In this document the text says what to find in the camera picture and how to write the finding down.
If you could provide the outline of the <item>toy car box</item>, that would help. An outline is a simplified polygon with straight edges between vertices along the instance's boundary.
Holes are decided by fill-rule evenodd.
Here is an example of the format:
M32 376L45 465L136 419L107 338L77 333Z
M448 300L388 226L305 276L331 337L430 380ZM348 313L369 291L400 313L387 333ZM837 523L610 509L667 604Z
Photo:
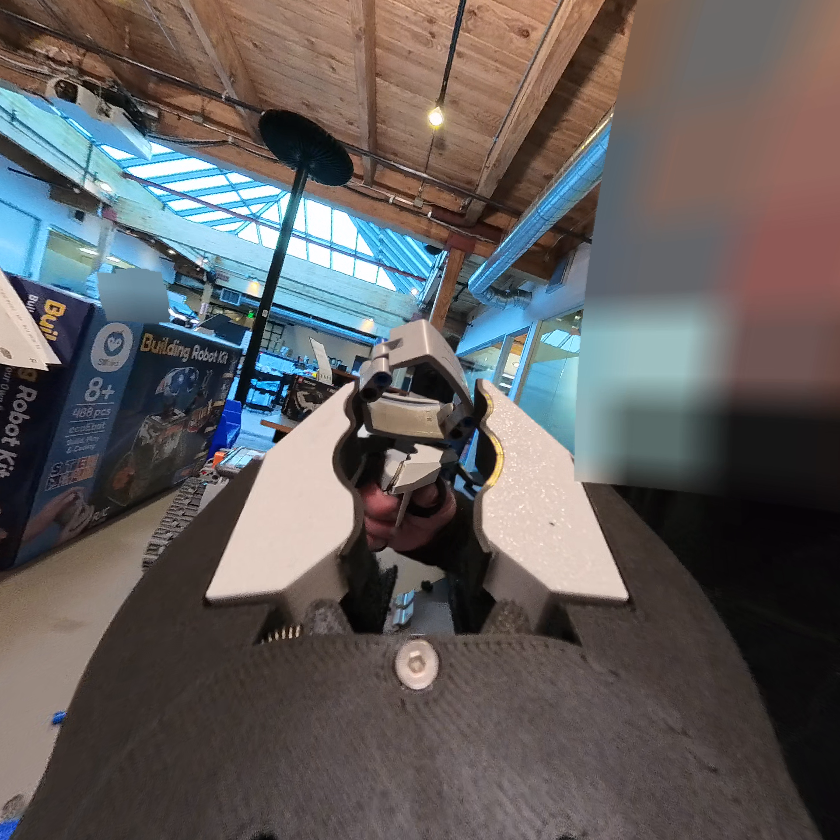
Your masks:
M282 415L299 424L321 404L325 403L339 388L320 382L310 376L288 374L288 388L281 404Z

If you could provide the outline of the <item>grey panel piece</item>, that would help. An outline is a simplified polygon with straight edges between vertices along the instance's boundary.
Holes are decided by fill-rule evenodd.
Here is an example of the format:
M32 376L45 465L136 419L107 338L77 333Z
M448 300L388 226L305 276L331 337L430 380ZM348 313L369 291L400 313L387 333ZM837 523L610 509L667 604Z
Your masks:
M390 332L392 342L391 363L393 372L401 369L416 369L419 365L429 366L452 390L453 395L444 401L427 397L441 403L459 405L465 413L474 416L474 402L469 392L464 372L455 352L443 335L426 320L408 322Z

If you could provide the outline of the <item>blue robot kit box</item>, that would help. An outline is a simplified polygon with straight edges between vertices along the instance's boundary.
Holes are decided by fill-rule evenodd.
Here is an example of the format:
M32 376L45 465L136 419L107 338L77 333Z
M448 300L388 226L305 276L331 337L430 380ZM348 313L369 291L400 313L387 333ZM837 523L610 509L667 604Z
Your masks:
M16 275L59 363L2 364L1 568L11 570L196 474L240 348Z

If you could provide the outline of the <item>black disc on pole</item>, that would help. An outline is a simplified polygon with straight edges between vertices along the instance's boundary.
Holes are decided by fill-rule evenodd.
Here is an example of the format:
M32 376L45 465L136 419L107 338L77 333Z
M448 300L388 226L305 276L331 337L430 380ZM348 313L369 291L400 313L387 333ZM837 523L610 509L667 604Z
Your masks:
M280 163L295 171L305 170L317 183L345 186L353 177L353 163L342 144L300 114L266 110L259 116L258 131Z

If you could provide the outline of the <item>toy tracked robot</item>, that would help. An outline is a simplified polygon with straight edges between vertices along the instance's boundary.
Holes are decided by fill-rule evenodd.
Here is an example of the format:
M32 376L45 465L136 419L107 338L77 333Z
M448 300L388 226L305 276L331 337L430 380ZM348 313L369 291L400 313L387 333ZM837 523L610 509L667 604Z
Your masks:
M197 515L250 463L261 461L266 451L239 446L223 448L187 478L169 503L143 552L141 570L146 572L161 557Z

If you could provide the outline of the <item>black pole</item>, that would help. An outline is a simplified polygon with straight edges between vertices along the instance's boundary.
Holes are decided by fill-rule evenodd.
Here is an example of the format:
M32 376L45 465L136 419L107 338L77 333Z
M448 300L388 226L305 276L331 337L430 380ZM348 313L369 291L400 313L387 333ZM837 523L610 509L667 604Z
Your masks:
M308 167L305 164L301 164L296 170L295 180L290 190L287 209L282 218L279 237L269 265L266 283L256 311L245 359L238 377L238 386L234 399L241 406L245 406L248 401L248 393L256 372L261 341L269 320L270 309L277 291L277 283L282 267L284 266L293 225L297 217L307 179Z

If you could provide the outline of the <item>silver air duct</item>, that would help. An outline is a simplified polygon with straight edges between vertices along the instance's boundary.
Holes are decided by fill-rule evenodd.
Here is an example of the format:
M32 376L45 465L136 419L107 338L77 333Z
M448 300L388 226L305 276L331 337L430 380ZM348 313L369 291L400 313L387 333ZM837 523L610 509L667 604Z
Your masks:
M494 283L552 226L588 196L602 180L614 109L563 165L541 195L520 217L509 234L469 278L469 293L491 308L525 309L532 293L521 289L496 289Z

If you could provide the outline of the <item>white ceiling projector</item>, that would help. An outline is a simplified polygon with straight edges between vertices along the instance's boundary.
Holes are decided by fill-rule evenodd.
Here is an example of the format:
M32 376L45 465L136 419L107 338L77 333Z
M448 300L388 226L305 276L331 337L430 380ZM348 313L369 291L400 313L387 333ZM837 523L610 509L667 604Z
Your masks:
M144 129L123 108L107 101L102 93L93 92L68 78L52 77L46 83L45 94L52 106L95 141L136 158L151 160L152 144Z

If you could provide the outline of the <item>person's right hand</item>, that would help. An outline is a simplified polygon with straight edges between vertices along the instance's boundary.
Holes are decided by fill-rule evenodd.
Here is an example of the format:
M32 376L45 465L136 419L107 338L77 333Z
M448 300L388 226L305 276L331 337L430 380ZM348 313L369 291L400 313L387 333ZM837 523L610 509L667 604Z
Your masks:
M364 507L364 529L368 547L372 551L390 548L413 549L424 543L452 516L452 499L449 485L433 484L413 493L402 525L393 531L398 500L385 495L381 487L372 482L360 488Z

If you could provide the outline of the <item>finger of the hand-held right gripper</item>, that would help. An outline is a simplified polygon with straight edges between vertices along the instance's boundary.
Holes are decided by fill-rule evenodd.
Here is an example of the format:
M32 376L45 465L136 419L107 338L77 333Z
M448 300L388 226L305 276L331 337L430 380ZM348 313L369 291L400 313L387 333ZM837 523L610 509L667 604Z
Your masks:
M388 449L384 454L381 474L381 490L391 499L398 500L397 513L392 526L395 531L400 528L407 509L413 499L414 478L412 458L417 452L403 452L398 449Z
M458 459L452 448L415 446L410 454L410 490L418 490L435 483L441 468Z

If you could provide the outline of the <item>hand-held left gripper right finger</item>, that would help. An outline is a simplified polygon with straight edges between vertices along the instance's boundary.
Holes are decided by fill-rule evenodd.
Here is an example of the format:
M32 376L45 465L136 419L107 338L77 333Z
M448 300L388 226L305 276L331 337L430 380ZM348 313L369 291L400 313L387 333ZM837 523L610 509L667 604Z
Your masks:
M484 589L527 615L556 603L624 605L629 593L570 451L488 380L480 442L490 473L474 505L474 530L489 555Z

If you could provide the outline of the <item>white instruction booklet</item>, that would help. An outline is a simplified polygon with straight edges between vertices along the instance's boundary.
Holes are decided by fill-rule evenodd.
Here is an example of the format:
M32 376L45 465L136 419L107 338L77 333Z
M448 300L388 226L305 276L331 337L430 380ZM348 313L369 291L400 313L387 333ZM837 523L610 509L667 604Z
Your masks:
M53 364L61 364L58 356L1 271L1 365L47 371Z

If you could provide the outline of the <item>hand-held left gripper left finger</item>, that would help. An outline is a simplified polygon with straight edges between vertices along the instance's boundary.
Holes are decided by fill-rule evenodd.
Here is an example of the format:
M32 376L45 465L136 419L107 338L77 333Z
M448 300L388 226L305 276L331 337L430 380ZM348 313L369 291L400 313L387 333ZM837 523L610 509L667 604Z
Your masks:
M341 557L361 534L361 503L340 464L357 428L344 385L263 458L206 590L211 604L340 601Z

